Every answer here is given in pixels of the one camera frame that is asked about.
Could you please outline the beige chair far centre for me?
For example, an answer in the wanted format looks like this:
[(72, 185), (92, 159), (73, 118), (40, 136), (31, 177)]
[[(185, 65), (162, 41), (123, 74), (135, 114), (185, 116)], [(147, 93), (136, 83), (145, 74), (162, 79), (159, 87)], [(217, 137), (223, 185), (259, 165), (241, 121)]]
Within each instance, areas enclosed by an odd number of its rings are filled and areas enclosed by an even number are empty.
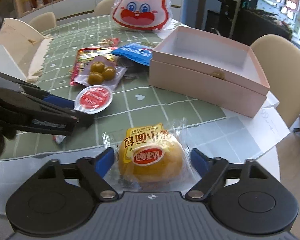
[(94, 9), (95, 16), (111, 15), (116, 5), (116, 0), (102, 0)]

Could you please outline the green checkered tablecloth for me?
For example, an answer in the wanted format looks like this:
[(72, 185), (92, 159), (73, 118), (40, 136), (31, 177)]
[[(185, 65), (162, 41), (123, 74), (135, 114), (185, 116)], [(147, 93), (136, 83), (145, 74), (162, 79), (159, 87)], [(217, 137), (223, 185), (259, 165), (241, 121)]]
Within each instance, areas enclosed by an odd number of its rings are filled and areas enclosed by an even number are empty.
[[(160, 33), (136, 32), (120, 28), (108, 16), (92, 17), (44, 31), (52, 41), (45, 55), (43, 74), (37, 85), (53, 95), (75, 100), (81, 85), (70, 84), (70, 70), (81, 48), (96, 46), (105, 38), (118, 38), (121, 45), (139, 42), (152, 46), (162, 41)], [(223, 110), (189, 96), (151, 87), (148, 70), (129, 70), (113, 92), (112, 103), (96, 115), (94, 123), (61, 144), (50, 135), (19, 132), (6, 141), (3, 159), (28, 157), (41, 153), (88, 149), (103, 145), (102, 135), (116, 132), (121, 137), (130, 127), (186, 119), (187, 126), (225, 119)]]

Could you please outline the rabbit face snack bag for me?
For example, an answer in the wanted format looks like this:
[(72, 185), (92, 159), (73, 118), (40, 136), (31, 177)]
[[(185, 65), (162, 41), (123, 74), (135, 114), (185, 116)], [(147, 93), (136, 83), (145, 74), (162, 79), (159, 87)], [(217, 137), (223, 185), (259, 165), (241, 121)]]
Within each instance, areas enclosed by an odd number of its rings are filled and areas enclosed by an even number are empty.
[(115, 0), (111, 18), (124, 28), (161, 31), (172, 20), (171, 0)]

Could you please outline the green plums clear pack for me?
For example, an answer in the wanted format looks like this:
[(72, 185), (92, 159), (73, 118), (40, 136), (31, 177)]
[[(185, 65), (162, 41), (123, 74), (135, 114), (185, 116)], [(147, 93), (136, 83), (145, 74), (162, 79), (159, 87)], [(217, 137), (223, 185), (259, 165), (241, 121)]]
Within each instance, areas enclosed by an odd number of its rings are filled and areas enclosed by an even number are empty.
[(114, 91), (126, 72), (126, 67), (118, 65), (116, 56), (99, 55), (84, 65), (74, 82), (85, 87), (102, 85)]

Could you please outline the white paper sheet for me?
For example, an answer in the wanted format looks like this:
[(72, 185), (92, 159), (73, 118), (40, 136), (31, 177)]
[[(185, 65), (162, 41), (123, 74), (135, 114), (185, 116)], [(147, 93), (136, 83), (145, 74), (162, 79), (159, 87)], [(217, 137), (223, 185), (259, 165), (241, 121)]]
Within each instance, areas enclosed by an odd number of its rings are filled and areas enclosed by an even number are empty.
[(221, 157), (231, 163), (257, 159), (290, 133), (276, 110), (279, 104), (274, 94), (268, 92), (254, 118), (222, 108), (224, 117), (189, 127), (185, 144), (210, 158)]

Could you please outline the beige chair right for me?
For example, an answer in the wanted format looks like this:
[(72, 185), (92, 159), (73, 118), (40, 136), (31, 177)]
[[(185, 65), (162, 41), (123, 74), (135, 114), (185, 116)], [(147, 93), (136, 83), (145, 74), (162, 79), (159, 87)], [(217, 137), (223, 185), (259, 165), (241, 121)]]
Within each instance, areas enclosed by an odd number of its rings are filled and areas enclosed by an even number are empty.
[(287, 127), (300, 115), (300, 49), (287, 39), (268, 34), (250, 46), (279, 100), (277, 111)]

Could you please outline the red snack packet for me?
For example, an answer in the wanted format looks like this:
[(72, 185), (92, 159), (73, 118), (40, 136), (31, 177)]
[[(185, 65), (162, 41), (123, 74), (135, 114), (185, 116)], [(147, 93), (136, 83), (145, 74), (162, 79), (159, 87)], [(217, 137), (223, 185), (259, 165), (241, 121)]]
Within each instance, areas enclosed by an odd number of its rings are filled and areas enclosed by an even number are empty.
[(88, 47), (81, 48), (77, 51), (75, 63), (72, 70), (69, 71), (70, 83), (69, 85), (75, 85), (74, 78), (77, 77), (80, 72), (89, 64), (96, 56), (104, 56), (110, 54), (116, 47)]

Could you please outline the white box lid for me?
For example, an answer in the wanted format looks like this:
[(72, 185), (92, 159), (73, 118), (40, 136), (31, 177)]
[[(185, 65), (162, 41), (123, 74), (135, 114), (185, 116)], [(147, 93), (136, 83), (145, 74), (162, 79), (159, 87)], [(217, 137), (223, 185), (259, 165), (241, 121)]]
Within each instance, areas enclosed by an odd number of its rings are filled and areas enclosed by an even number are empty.
[(0, 72), (36, 83), (51, 41), (25, 22), (5, 18), (0, 29)]

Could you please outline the pink gift box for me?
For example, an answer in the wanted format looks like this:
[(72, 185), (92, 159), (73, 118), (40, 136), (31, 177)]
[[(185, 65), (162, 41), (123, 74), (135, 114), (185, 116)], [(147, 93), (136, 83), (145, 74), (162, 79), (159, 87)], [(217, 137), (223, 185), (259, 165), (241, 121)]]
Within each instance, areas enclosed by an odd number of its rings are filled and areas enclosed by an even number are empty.
[(270, 90), (249, 46), (184, 26), (154, 48), (149, 84), (250, 118), (260, 110)]

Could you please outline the beige chair far left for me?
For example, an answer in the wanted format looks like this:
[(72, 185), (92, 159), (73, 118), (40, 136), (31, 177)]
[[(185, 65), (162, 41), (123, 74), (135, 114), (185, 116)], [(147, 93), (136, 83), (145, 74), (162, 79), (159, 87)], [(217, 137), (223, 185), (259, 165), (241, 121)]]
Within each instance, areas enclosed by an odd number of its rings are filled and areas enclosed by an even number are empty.
[(29, 25), (42, 33), (57, 27), (57, 20), (53, 12), (46, 12), (30, 20)]

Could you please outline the beige chair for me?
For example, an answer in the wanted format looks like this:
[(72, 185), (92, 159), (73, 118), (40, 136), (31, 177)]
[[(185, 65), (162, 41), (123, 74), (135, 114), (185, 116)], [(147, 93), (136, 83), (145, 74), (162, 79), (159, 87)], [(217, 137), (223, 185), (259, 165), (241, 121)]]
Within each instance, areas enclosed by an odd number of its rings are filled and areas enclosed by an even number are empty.
[(300, 49), (287, 39), (268, 34), (250, 46), (279, 100), (277, 111), (287, 127), (300, 115)]
[(42, 33), (57, 27), (57, 20), (53, 12), (46, 12), (30, 20), (29, 25)]
[(102, 0), (94, 9), (95, 16), (111, 15), (116, 5), (116, 0)]

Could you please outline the blue snack packet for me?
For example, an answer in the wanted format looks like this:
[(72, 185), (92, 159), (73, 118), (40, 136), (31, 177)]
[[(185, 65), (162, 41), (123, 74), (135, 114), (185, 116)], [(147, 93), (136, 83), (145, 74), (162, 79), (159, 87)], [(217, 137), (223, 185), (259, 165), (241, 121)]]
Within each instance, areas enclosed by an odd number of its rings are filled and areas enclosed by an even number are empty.
[(118, 47), (111, 54), (144, 66), (149, 66), (154, 48), (154, 46), (149, 46), (147, 43), (135, 42)]

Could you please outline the black cabinet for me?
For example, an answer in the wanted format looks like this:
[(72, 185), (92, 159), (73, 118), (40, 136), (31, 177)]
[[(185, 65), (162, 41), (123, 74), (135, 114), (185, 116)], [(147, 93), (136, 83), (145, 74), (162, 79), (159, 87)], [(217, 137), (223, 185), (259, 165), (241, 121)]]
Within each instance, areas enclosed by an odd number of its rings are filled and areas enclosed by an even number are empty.
[(229, 37), (246, 45), (251, 45), (259, 37), (274, 34), (292, 39), (292, 29), (286, 23), (275, 18), (275, 14), (257, 9), (260, 0), (241, 0), (238, 14), (235, 14), (237, 2), (221, 2), (219, 12), (207, 11), (204, 30), (210, 33)]

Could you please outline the yellow packaged bread bun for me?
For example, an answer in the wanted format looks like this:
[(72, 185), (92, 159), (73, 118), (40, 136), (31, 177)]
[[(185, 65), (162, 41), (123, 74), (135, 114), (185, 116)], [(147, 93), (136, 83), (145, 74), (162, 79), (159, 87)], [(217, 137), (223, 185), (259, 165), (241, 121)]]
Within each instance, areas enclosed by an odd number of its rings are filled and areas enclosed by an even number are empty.
[(179, 191), (200, 180), (186, 144), (187, 120), (174, 119), (127, 130), (105, 132), (103, 145), (114, 150), (105, 180), (118, 193)]

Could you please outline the round red-lid jelly cup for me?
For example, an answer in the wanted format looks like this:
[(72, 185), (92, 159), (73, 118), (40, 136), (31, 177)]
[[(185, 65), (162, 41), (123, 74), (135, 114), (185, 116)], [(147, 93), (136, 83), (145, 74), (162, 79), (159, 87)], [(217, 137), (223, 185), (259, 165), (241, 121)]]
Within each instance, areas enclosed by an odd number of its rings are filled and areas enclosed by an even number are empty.
[(92, 115), (97, 114), (105, 110), (112, 100), (113, 93), (108, 87), (89, 86), (76, 96), (74, 110)]

